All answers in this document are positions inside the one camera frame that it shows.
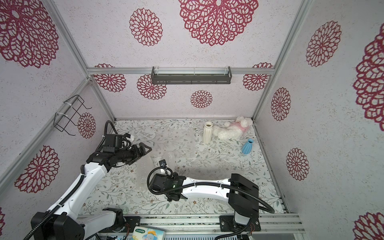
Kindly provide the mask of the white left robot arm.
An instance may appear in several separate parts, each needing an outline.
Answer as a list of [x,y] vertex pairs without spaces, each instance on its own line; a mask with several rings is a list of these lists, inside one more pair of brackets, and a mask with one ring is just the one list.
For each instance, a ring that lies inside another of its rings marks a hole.
[[25,239],[87,240],[105,229],[122,231],[127,224],[121,209],[106,208],[83,219],[78,216],[92,190],[112,168],[132,165],[152,151],[146,144],[134,145],[132,141],[130,134],[104,134],[69,189],[46,212],[33,216]]

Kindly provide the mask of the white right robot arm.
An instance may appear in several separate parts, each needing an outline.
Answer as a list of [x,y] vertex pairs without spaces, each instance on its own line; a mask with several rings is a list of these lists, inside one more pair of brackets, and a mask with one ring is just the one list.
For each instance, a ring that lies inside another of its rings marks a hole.
[[153,195],[164,195],[167,201],[213,199],[225,202],[234,210],[234,222],[257,223],[260,211],[270,214],[275,209],[259,197],[259,187],[240,174],[228,179],[197,180],[180,176],[168,168],[164,160],[147,177],[147,187]]

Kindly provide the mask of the bubble wrap sheet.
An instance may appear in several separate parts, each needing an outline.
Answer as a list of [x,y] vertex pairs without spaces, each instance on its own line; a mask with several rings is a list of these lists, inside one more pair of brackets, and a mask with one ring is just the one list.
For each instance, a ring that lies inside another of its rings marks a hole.
[[140,191],[147,190],[147,177],[149,173],[156,167],[154,164],[152,157],[142,157],[140,160],[136,162],[136,185],[137,189]]

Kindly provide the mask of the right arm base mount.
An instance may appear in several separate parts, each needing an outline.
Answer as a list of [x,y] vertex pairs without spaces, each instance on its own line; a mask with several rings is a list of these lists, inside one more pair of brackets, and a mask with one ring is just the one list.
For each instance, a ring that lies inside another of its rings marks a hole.
[[258,218],[247,218],[238,214],[219,216],[220,229],[222,232],[238,232],[245,228],[250,222],[250,225],[245,229],[246,232],[260,232],[261,226]]

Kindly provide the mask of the white cream vase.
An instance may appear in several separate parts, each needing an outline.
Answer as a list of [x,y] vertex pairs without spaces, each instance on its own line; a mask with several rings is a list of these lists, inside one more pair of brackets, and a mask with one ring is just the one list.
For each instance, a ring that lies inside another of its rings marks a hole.
[[212,139],[212,134],[213,134],[213,123],[210,121],[205,122],[204,131],[203,131],[203,143],[204,144],[210,143],[210,141]]

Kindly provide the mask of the blue vase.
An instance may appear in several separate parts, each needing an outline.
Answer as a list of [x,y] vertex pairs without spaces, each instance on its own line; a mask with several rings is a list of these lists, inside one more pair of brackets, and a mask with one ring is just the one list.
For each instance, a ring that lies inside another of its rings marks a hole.
[[250,152],[253,149],[253,144],[254,144],[254,140],[253,139],[248,139],[247,142],[242,147],[242,153],[244,155],[250,154]]

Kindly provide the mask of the bubble wrap around vase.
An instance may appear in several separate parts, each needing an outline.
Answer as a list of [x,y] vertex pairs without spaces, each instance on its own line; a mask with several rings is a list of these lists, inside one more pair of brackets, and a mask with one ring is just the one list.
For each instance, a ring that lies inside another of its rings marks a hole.
[[152,155],[152,163],[154,167],[161,167],[157,173],[170,176],[176,166],[176,154],[174,152],[164,152],[161,155]]

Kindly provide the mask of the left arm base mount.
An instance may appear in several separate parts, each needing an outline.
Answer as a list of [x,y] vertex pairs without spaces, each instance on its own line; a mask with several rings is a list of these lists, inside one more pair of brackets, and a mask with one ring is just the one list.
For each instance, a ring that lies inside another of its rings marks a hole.
[[132,233],[134,228],[140,225],[140,221],[141,217],[118,217],[111,227],[101,230],[101,233]]

